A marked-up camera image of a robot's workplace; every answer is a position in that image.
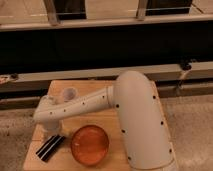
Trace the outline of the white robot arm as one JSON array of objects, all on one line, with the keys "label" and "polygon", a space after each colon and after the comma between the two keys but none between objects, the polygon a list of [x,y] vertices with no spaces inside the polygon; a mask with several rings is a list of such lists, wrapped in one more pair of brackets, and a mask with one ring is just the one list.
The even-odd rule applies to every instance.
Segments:
[{"label": "white robot arm", "polygon": [[165,117],[149,79],[137,71],[119,75],[113,85],[58,104],[42,97],[34,121],[48,132],[71,116],[114,108],[131,171],[178,171]]}]

